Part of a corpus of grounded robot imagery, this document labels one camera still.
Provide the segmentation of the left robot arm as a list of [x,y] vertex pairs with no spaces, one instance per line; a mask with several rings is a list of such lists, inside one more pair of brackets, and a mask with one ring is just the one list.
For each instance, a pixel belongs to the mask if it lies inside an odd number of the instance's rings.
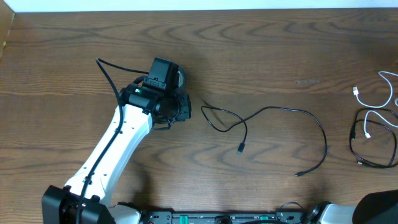
[[64,187],[49,186],[42,197],[44,223],[139,223],[126,203],[110,206],[118,180],[139,143],[155,124],[168,130],[191,118],[187,76],[182,67],[156,57],[127,87],[114,90],[117,107],[103,137]]

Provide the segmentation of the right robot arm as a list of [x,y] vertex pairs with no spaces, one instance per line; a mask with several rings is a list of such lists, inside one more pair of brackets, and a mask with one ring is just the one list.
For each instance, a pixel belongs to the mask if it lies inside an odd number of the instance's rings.
[[304,223],[397,224],[397,190],[367,194],[356,206],[325,201],[311,209]]

